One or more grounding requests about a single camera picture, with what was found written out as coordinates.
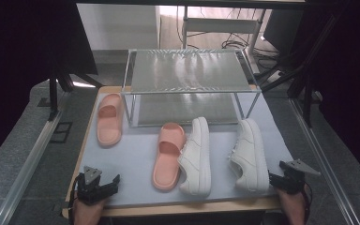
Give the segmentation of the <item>person's right hand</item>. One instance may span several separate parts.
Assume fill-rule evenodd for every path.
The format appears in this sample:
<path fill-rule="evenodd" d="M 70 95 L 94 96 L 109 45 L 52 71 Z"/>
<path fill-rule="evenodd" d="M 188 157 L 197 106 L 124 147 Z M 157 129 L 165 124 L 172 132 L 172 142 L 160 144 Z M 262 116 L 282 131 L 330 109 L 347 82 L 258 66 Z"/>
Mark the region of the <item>person's right hand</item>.
<path fill-rule="evenodd" d="M 288 216 L 303 216 L 306 201 L 302 193 L 288 194 L 285 190 L 277 188 L 283 212 Z"/>

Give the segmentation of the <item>black metal stand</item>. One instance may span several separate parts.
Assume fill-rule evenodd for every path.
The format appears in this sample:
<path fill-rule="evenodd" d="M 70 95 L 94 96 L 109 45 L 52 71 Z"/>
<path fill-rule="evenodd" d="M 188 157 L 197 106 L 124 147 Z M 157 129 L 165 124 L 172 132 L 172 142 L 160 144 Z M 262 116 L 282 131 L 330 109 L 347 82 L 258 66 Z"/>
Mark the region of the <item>black metal stand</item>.
<path fill-rule="evenodd" d="M 318 55 L 322 51 L 326 40 L 338 22 L 339 16 L 336 13 L 311 13 L 310 17 L 315 17 L 315 24 L 309 20 L 309 24 L 303 23 L 303 28 L 309 29 L 309 36 L 298 47 L 298 49 L 287 56 L 283 56 L 273 68 L 268 70 L 270 75 L 274 74 L 275 69 L 284 70 L 285 73 L 275 81 L 261 87 L 265 93 L 281 84 L 292 80 L 287 95 L 289 98 L 298 98 L 304 92 L 304 105 L 302 118 L 310 124 L 310 106 L 312 103 L 313 79 L 316 73 L 313 66 L 318 62 Z"/>
<path fill-rule="evenodd" d="M 49 121 L 52 121 L 59 113 L 57 85 L 60 85 L 65 93 L 70 93 L 74 88 L 74 83 L 70 77 L 71 72 L 65 68 L 56 59 L 52 62 L 52 73 L 49 78 L 50 93 L 50 115 Z"/>

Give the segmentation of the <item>pale grey mat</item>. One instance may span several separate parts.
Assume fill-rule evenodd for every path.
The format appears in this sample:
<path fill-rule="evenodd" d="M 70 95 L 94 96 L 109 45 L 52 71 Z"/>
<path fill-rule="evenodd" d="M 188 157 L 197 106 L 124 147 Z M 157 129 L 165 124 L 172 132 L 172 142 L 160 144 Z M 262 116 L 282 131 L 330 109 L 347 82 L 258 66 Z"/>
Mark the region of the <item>pale grey mat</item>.
<path fill-rule="evenodd" d="M 212 186 L 207 197 L 191 196 L 182 193 L 179 185 L 185 180 L 180 175 L 176 187 L 169 192 L 160 191 L 153 186 L 152 174 L 158 153 L 158 127 L 128 127 L 123 119 L 121 140 L 108 148 L 101 147 L 97 138 L 97 114 L 99 102 L 108 94 L 97 94 L 90 126 L 82 152 L 79 172 L 84 166 L 102 171 L 100 184 L 111 183 L 117 174 L 121 180 L 119 191 L 107 204 L 112 207 L 160 205 L 172 203 L 203 203 L 253 198 L 274 195 L 270 187 L 266 192 L 247 192 L 235 187 L 237 176 L 229 165 L 229 154 L 237 140 L 237 122 L 234 125 L 209 125 L 210 162 Z M 267 168 L 271 173 L 282 175 L 278 164 L 281 160 L 291 161 L 293 157 L 286 146 L 274 118 L 263 96 L 259 96 L 250 116 L 258 124 L 262 139 Z"/>

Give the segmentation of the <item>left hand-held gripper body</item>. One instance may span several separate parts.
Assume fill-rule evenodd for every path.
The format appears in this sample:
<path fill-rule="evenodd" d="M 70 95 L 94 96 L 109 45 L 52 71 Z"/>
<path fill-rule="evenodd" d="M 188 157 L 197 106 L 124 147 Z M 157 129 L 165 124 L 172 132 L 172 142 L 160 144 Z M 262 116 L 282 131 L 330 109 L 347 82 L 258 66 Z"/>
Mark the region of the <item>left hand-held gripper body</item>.
<path fill-rule="evenodd" d="M 110 197 L 102 192 L 102 186 L 99 184 L 101 174 L 102 171 L 99 169 L 83 167 L 77 186 L 78 199 L 81 202 L 92 205 Z"/>

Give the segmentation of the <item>black floor bracket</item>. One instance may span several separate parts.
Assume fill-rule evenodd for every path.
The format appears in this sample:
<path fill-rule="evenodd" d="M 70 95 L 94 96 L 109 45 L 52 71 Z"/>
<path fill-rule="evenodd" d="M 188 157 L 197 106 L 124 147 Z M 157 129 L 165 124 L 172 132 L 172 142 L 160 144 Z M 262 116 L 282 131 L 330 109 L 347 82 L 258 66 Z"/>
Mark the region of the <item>black floor bracket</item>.
<path fill-rule="evenodd" d="M 57 124 L 50 142 L 51 143 L 66 143 L 68 139 L 68 135 L 70 133 L 72 127 L 71 122 L 60 122 Z"/>

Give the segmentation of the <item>white metal stand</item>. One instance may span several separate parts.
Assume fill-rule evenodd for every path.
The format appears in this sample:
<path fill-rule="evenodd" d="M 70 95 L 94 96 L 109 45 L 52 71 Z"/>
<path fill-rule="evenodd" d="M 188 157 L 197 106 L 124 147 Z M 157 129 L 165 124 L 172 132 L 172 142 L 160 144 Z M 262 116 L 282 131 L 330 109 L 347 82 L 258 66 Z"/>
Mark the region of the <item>white metal stand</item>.
<path fill-rule="evenodd" d="M 188 32 L 200 33 L 229 33 L 247 34 L 246 48 L 244 55 L 254 75 L 260 74 L 258 64 L 253 56 L 255 44 L 260 34 L 266 10 L 263 9 L 259 17 L 252 17 L 249 20 L 240 19 L 210 19 L 210 18 L 190 18 L 188 7 L 184 8 L 183 28 L 182 28 L 182 48 L 187 47 Z"/>

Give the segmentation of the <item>person's left hand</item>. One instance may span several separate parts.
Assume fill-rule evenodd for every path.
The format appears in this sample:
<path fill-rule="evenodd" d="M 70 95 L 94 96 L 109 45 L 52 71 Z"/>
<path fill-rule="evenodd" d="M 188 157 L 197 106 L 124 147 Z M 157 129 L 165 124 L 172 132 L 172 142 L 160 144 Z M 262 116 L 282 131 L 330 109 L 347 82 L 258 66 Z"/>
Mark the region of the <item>person's left hand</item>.
<path fill-rule="evenodd" d="M 74 225 L 98 225 L 105 202 L 102 200 L 93 205 L 87 205 L 76 199 L 73 205 Z"/>

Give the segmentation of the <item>white sneaker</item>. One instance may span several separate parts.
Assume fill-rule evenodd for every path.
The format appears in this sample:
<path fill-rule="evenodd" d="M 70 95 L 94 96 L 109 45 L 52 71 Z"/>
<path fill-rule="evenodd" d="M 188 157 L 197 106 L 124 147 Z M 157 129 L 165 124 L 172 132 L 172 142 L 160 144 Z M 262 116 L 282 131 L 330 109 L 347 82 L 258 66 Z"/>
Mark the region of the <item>white sneaker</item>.
<path fill-rule="evenodd" d="M 263 137 L 253 119 L 238 123 L 237 141 L 229 155 L 229 163 L 236 175 L 237 188 L 260 193 L 269 189 Z"/>
<path fill-rule="evenodd" d="M 177 161 L 186 175 L 180 190 L 188 195 L 208 196 L 211 192 L 209 127 L 204 117 L 192 121 L 191 133 Z"/>

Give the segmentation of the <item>black curtain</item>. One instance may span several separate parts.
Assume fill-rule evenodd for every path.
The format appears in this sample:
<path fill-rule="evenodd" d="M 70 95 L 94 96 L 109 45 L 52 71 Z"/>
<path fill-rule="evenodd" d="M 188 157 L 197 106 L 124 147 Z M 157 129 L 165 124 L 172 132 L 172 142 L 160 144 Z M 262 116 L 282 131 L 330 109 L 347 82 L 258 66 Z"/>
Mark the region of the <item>black curtain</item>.
<path fill-rule="evenodd" d="M 75 0 L 0 0 L 0 146 L 36 84 L 96 72 Z"/>

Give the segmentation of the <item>aluminium rail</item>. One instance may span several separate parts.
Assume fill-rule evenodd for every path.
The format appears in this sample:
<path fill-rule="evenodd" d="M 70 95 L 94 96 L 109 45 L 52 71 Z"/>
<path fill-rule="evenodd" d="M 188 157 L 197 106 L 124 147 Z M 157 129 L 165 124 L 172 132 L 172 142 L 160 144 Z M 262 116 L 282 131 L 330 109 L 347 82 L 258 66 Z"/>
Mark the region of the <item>aluminium rail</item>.
<path fill-rule="evenodd" d="M 335 172 L 333 171 L 314 131 L 308 126 L 308 123 L 302 115 L 302 107 L 296 99 L 291 98 L 289 102 L 301 129 L 307 137 L 310 149 L 319 164 L 322 175 L 324 176 L 331 193 L 337 202 L 342 216 L 348 225 L 360 225 L 360 220 L 354 211 L 350 198 L 346 194 L 343 186 L 339 183 L 338 178 L 335 175 Z"/>
<path fill-rule="evenodd" d="M 8 225 L 13 217 L 21 198 L 42 158 L 53 132 L 66 108 L 70 93 L 63 93 L 58 101 L 58 110 L 53 114 L 40 131 L 37 140 L 30 151 L 26 161 L 8 191 L 6 198 L 0 206 L 0 225 Z"/>

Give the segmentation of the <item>dark monitor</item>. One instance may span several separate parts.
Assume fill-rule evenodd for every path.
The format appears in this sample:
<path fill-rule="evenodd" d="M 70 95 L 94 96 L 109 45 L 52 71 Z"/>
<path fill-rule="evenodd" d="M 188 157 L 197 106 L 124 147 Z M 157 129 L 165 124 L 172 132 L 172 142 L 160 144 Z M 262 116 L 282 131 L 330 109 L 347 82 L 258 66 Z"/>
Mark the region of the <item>dark monitor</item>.
<path fill-rule="evenodd" d="M 273 9 L 265 27 L 263 37 L 277 49 L 281 55 L 290 53 L 302 17 L 302 10 Z"/>

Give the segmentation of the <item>metal frame shoe rack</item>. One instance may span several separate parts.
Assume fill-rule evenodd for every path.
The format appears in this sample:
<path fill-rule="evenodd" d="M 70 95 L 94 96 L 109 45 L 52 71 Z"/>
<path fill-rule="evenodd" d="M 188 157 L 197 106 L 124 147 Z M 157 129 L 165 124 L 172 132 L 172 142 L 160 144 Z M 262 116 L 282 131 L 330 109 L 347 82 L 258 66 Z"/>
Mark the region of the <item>metal frame shoe rack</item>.
<path fill-rule="evenodd" d="M 242 50 L 131 50 L 121 93 L 128 124 L 211 125 L 248 118 L 261 93 Z"/>

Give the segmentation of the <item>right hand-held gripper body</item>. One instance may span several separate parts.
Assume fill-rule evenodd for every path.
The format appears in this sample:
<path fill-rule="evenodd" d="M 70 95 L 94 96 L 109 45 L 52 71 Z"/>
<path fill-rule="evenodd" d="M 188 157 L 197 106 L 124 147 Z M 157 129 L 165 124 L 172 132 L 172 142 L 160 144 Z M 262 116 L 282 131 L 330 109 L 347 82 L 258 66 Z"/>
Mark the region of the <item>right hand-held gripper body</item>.
<path fill-rule="evenodd" d="M 283 190 L 285 190 L 288 194 L 296 194 L 303 190 L 304 185 L 306 183 L 306 174 L 312 174 L 320 176 L 321 173 L 307 165 L 301 159 L 288 161 L 286 162 L 289 166 L 292 167 L 290 171 L 286 171 L 284 173 L 283 178 Z"/>

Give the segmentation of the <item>pink slipper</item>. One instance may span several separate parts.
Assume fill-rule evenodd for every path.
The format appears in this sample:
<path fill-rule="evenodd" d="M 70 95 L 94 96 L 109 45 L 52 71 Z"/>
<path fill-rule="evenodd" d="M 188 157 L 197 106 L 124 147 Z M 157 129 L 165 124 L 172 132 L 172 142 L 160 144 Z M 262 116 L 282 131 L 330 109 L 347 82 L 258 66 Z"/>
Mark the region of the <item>pink slipper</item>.
<path fill-rule="evenodd" d="M 176 123 L 162 126 L 157 141 L 157 157 L 154 165 L 152 182 L 155 188 L 170 191 L 178 181 L 180 156 L 186 142 L 183 128 Z"/>
<path fill-rule="evenodd" d="M 104 97 L 97 110 L 97 140 L 102 146 L 118 143 L 122 137 L 123 104 L 119 94 Z"/>

